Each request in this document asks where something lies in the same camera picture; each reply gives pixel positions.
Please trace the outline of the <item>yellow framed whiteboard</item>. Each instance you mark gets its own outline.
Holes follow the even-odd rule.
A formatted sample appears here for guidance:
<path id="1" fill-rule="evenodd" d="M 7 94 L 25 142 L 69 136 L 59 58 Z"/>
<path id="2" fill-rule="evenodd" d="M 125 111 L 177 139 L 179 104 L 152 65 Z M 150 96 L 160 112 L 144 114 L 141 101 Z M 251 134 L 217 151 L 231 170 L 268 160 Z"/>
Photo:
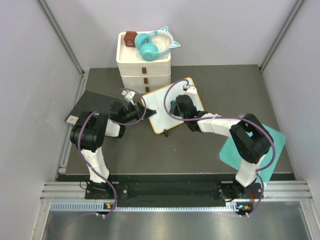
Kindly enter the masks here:
<path id="1" fill-rule="evenodd" d="M 193 92 L 196 91 L 191 77 L 186 77 L 177 84 L 171 83 L 142 96 L 142 104 L 156 111 L 156 114 L 148 118 L 155 134 L 162 134 L 184 123 L 178 113 L 176 102 L 178 96 L 189 94 L 188 88 L 191 88 Z"/>

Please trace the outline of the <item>aluminium front rail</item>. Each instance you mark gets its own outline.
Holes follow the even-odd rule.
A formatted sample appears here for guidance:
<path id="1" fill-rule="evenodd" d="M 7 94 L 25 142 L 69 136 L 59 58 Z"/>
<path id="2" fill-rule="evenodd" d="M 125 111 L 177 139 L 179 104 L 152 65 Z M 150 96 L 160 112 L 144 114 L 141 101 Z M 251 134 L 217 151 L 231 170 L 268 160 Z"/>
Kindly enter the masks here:
<path id="1" fill-rule="evenodd" d="M 196 196 L 218 197 L 231 186 L 230 181 L 215 182 L 134 182 L 114 183 L 118 197 L 143 196 Z M 270 181 L 265 187 L 256 183 L 252 192 L 263 194 L 264 201 L 310 201 L 313 197 L 305 181 Z M 85 184 L 79 182 L 47 182 L 44 184 L 40 199 L 43 201 L 80 201 L 85 199 Z"/>

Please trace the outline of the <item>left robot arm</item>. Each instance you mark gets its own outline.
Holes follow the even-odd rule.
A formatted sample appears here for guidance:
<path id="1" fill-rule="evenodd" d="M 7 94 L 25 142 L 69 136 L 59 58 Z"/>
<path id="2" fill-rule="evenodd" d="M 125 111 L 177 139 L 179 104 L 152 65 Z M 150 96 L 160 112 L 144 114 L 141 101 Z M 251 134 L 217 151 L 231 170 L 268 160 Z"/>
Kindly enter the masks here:
<path id="1" fill-rule="evenodd" d="M 116 195 L 102 151 L 105 137 L 122 138 L 126 125 L 139 123 L 157 113 L 137 101 L 129 102 L 127 107 L 116 101 L 109 109 L 109 113 L 83 111 L 70 133 L 71 143 L 89 170 L 85 189 L 85 198 L 89 200 L 111 199 Z"/>

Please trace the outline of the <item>teal cat-ear headphones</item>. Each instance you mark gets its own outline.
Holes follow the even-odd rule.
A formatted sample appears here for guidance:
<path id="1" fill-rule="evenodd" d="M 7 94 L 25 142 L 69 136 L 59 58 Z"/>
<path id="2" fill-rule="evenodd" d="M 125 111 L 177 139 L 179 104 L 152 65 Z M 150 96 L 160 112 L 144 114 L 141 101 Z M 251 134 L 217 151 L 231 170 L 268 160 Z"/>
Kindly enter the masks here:
<path id="1" fill-rule="evenodd" d="M 152 37 L 163 36 L 170 41 L 169 46 L 159 51 L 158 47 L 152 43 Z M 147 33 L 139 33 L 134 39 L 135 47 L 139 50 L 140 56 L 147 62 L 154 61 L 159 57 L 163 57 L 171 52 L 171 49 L 179 48 L 181 45 L 174 40 L 169 32 L 169 27 L 164 26 L 158 30 L 153 30 Z"/>

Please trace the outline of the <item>black flat board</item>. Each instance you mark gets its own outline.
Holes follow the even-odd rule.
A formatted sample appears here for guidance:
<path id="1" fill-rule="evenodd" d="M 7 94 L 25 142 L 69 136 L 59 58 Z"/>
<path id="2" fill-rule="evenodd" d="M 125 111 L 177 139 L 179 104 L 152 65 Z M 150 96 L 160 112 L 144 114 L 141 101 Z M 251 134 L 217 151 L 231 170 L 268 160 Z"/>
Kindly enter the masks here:
<path id="1" fill-rule="evenodd" d="M 124 106 L 126 101 L 123 98 L 116 98 L 109 95 L 86 90 L 65 118 L 68 124 L 75 125 L 82 112 L 110 113 L 110 106 L 114 102 L 120 102 Z"/>

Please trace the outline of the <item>black whiteboard foot right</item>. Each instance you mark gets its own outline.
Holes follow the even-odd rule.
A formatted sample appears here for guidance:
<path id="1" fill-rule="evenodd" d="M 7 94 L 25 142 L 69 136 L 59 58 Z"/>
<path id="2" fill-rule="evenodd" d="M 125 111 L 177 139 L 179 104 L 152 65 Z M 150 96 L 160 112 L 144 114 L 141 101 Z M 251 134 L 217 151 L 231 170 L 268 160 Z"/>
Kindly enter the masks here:
<path id="1" fill-rule="evenodd" d="M 166 129 L 163 130 L 163 134 L 165 135 L 166 138 L 169 136 L 168 131 Z"/>

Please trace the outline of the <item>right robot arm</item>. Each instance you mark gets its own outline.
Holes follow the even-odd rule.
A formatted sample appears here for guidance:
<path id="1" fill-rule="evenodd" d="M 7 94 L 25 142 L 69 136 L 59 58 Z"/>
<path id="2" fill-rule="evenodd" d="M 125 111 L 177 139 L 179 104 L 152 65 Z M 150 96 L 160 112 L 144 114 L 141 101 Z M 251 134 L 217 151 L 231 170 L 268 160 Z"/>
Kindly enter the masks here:
<path id="1" fill-rule="evenodd" d="M 167 113 L 172 118 L 186 123 L 193 132 L 213 133 L 232 138 L 241 156 L 241 162 L 230 190 L 225 192 L 229 198 L 245 198 L 249 195 L 258 173 L 275 161 L 274 140 L 251 113 L 243 117 L 225 117 L 200 111 L 186 94 L 178 95 L 171 101 Z"/>

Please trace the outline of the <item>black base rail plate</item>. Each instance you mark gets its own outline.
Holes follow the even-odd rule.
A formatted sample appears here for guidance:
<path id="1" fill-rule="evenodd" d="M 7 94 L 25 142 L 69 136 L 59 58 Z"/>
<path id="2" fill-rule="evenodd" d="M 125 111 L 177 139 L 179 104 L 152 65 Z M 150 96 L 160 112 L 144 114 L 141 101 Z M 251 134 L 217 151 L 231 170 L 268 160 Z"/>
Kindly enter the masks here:
<path id="1" fill-rule="evenodd" d="M 254 183 L 246 190 L 240 190 L 231 182 L 214 181 L 169 181 L 169 182 L 114 182 L 117 199 L 119 201 L 142 201 L 146 203 L 174 200 L 221 200 L 235 199 L 257 200 L 262 193 L 258 183 Z"/>

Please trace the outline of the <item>white drawer box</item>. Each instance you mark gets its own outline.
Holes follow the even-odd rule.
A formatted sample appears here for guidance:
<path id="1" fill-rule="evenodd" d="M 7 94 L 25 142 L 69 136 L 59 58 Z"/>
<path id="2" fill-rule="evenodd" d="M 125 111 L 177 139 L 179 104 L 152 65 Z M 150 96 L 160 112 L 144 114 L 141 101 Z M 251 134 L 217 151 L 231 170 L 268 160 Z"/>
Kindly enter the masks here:
<path id="1" fill-rule="evenodd" d="M 125 32 L 117 39 L 116 62 L 124 87 L 141 94 L 171 83 L 171 54 L 145 61 L 135 47 L 125 45 Z"/>

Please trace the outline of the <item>brown cube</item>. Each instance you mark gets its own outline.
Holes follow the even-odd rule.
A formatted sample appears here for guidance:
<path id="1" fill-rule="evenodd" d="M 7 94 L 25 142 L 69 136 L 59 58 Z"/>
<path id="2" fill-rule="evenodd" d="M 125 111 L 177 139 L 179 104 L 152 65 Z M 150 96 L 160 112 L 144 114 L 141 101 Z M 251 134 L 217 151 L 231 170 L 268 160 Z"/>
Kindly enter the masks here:
<path id="1" fill-rule="evenodd" d="M 135 48 L 135 39 L 138 33 L 136 31 L 127 31 L 124 35 L 124 44 L 126 47 Z"/>

